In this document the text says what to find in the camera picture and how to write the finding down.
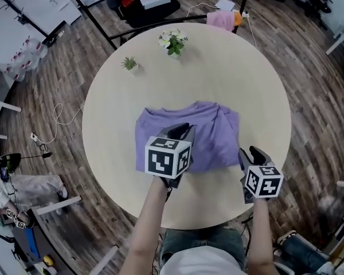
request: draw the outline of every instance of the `pack of water bottles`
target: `pack of water bottles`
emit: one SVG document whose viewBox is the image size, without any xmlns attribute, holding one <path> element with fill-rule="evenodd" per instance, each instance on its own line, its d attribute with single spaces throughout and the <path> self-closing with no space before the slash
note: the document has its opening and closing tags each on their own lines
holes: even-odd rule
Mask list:
<svg viewBox="0 0 344 275">
<path fill-rule="evenodd" d="M 23 48 L 17 52 L 9 64 L 0 64 L 1 72 L 15 81 L 22 81 L 29 70 L 36 69 L 41 58 L 47 55 L 48 48 L 36 38 L 28 37 Z"/>
</svg>

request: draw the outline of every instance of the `purple sweatshirt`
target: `purple sweatshirt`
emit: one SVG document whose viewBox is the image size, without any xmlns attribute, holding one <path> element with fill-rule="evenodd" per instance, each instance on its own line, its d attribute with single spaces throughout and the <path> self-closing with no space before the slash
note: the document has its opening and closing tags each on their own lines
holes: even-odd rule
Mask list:
<svg viewBox="0 0 344 275">
<path fill-rule="evenodd" d="M 196 127 L 191 151 L 194 163 L 190 172 L 205 172 L 239 163 L 239 114 L 217 103 L 198 101 L 181 110 L 144 109 L 135 126 L 136 170 L 144 171 L 144 150 L 149 137 L 183 122 Z"/>
</svg>

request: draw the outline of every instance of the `white paper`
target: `white paper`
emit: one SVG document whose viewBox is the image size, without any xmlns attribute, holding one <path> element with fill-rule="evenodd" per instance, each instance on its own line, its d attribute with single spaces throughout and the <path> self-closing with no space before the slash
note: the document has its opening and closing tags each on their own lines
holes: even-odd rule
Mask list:
<svg viewBox="0 0 344 275">
<path fill-rule="evenodd" d="M 234 7 L 234 2 L 230 0 L 219 0 L 216 4 L 216 7 L 218 7 L 221 10 L 232 11 Z"/>
</svg>

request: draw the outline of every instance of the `power outlet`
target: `power outlet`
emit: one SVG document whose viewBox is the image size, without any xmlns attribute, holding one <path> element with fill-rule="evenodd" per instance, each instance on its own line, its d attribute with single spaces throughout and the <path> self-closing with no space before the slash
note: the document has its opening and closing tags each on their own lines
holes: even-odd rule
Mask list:
<svg viewBox="0 0 344 275">
<path fill-rule="evenodd" d="M 34 133 L 30 133 L 30 138 L 34 140 L 35 142 L 38 141 L 38 136 L 36 136 Z"/>
</svg>

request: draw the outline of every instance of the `white cube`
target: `white cube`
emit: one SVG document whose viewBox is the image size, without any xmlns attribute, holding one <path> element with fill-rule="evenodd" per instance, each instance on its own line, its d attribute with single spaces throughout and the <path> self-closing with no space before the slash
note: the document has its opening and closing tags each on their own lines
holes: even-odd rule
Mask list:
<svg viewBox="0 0 344 275">
<path fill-rule="evenodd" d="M 245 187 L 255 198 L 273 198 L 279 195 L 283 179 L 275 166 L 249 166 Z"/>
<path fill-rule="evenodd" d="M 145 145 L 145 172 L 175 179 L 189 168 L 191 142 L 151 136 Z"/>
</svg>

